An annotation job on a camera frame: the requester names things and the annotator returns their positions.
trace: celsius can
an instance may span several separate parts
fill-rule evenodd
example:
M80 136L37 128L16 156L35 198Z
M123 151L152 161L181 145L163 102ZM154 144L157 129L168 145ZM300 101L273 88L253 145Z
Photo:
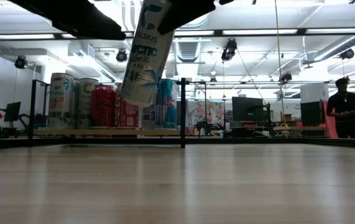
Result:
M48 127L72 128L73 77L65 73L53 73L50 82Z
M74 78L72 81L72 127L77 128L78 125L78 101L79 101L79 79Z
M174 31L164 35L158 26L170 8L169 1L144 0L139 24L122 84L121 97L147 107L154 103Z
M131 129L139 127L139 107L123 100L118 91L115 95L115 127Z
M114 124L115 90L109 85L96 85L91 94L91 127Z
M98 85L94 78L81 78L79 84L78 129L89 129L91 121L91 92Z

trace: black pants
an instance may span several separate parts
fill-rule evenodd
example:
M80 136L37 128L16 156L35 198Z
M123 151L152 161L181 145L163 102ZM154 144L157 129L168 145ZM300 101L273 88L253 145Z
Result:
M336 132L339 138L355 138L355 121L336 122Z

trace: red can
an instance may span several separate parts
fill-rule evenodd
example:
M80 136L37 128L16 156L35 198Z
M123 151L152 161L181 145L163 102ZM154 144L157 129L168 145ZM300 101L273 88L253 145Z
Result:
M91 92L91 126L112 127L114 124L115 90L109 85L96 85Z
M115 94L115 127L131 129L139 127L139 107L126 103L118 92Z

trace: person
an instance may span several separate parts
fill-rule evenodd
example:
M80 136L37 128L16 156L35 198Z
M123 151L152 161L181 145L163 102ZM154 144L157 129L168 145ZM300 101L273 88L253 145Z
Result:
M335 118L339 138L355 138L355 93L347 91L348 83L347 78L336 81L338 92L329 98L326 108L326 115Z

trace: wooden shelf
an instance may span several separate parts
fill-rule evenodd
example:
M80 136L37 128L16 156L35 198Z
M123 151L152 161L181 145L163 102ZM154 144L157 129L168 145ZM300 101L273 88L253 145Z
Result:
M284 131L285 127L283 126L278 126L274 128L274 131ZM287 130L298 130L298 131L325 131L327 128L323 127L318 127L318 126L307 126L307 127L296 127L296 126L290 126L287 127Z
M144 135L144 136L179 136L180 130L130 130L130 129L43 129L34 130L34 135Z

